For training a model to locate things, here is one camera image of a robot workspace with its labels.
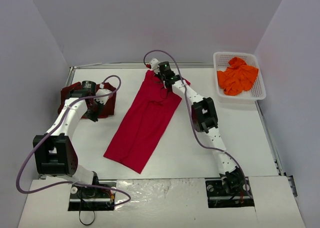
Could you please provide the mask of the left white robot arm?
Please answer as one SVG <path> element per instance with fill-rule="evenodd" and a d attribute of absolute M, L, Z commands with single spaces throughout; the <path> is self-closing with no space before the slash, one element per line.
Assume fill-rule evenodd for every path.
<path fill-rule="evenodd" d="M 82 191 L 89 197 L 100 193 L 98 176 L 79 164 L 72 137 L 81 118 L 98 121 L 111 97 L 110 90 L 92 81 L 83 81 L 67 89 L 61 97 L 62 109 L 54 124 L 44 135 L 36 135 L 33 139 L 36 168 L 40 175 L 81 183 Z"/>

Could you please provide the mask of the bright red t shirt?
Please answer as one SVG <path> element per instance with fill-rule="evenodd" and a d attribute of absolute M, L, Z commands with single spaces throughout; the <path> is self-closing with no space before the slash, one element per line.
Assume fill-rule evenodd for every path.
<path fill-rule="evenodd" d="M 103 156 L 140 174 L 181 101 L 152 71 L 147 71 Z"/>

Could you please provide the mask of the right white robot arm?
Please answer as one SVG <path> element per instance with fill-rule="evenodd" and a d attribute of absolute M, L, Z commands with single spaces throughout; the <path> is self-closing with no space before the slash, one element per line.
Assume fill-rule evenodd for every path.
<path fill-rule="evenodd" d="M 238 162 L 227 152 L 218 128 L 218 115 L 213 99 L 195 92 L 180 74 L 175 74 L 171 70 L 167 61 L 160 62 L 153 58 L 148 68 L 161 80 L 165 88 L 176 95 L 184 96 L 193 133 L 195 135 L 202 133 L 208 139 L 208 145 L 201 146 L 212 150 L 221 178 L 222 190 L 228 195 L 239 192 L 246 183 L 246 178 Z"/>

